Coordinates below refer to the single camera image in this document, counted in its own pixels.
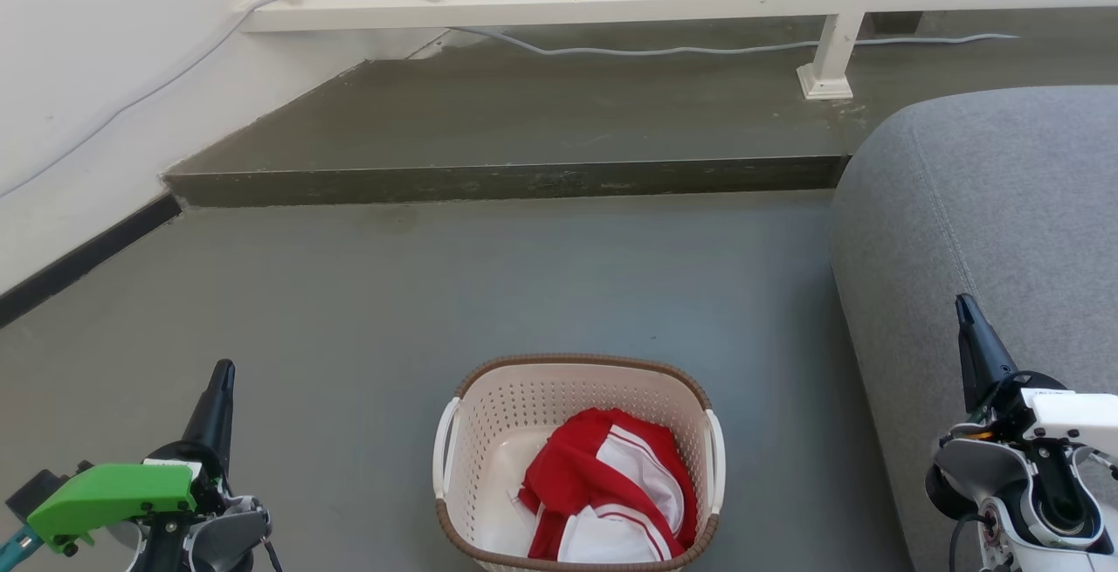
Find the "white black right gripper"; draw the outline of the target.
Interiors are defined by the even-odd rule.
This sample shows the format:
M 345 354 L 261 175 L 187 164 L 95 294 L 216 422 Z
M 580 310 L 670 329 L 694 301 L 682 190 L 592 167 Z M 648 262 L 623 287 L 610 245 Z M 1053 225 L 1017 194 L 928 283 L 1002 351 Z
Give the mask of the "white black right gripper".
M 1054 441 L 1118 459 L 1118 395 L 1076 392 L 1053 376 L 1018 370 L 969 293 L 958 294 L 955 309 L 963 406 L 977 426 L 968 437 L 1017 447 Z

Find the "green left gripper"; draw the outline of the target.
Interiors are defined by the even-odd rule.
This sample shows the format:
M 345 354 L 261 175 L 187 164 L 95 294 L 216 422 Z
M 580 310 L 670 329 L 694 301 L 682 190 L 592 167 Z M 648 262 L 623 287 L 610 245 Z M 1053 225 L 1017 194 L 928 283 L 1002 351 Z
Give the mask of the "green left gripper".
M 234 420 L 233 360 L 216 362 L 184 428 L 141 463 L 105 463 L 76 473 L 45 496 L 25 521 L 60 555 L 101 528 L 136 521 L 151 527 L 190 526 L 224 509 Z

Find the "beige perforated plastic laundry basket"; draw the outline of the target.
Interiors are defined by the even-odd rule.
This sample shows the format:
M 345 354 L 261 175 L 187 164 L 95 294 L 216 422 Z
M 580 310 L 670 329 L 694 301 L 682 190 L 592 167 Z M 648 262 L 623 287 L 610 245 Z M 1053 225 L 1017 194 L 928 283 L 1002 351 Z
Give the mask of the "beige perforated plastic laundry basket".
M 587 409 L 620 409 L 674 433 L 698 500 L 694 546 L 667 562 L 578 564 L 528 559 L 534 516 L 515 499 L 550 433 Z M 608 355 L 499 358 L 456 389 L 437 425 L 432 492 L 455 549 L 486 572 L 681 572 L 721 519 L 726 449 L 702 387 L 681 369 Z

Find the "grey fabric sofa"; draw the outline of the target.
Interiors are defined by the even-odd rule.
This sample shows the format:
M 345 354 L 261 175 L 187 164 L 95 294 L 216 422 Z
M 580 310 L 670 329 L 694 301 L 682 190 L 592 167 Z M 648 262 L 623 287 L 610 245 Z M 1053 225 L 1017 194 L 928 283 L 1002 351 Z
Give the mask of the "grey fabric sofa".
M 958 294 L 1020 369 L 1118 395 L 1118 84 L 900 109 L 839 181 L 830 254 L 908 559 L 948 572 L 925 476 L 966 416 Z

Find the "black baseboard strip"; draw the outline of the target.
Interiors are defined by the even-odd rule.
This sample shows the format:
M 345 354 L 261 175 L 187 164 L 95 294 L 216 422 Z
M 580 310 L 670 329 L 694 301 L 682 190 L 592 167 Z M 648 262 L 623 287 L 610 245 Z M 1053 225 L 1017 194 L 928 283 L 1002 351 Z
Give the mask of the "black baseboard strip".
M 144 238 L 145 235 L 183 213 L 183 207 L 169 193 L 160 196 L 133 214 L 129 214 L 108 230 L 96 235 L 92 240 L 76 247 L 59 260 L 53 261 L 42 270 L 28 279 L 20 282 L 0 296 L 0 328 L 12 324 L 50 299 L 56 294 L 66 290 L 75 282 L 87 276 L 97 266 L 107 263 L 108 258 L 127 249 Z

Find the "red and white garment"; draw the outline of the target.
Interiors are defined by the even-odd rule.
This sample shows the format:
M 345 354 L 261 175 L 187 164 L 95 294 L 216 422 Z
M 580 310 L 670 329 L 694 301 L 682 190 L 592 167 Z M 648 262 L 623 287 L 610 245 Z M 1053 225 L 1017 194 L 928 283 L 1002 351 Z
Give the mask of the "red and white garment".
M 528 559 L 667 562 L 694 546 L 698 500 L 667 426 L 587 409 L 550 433 L 515 495 L 534 516 Z

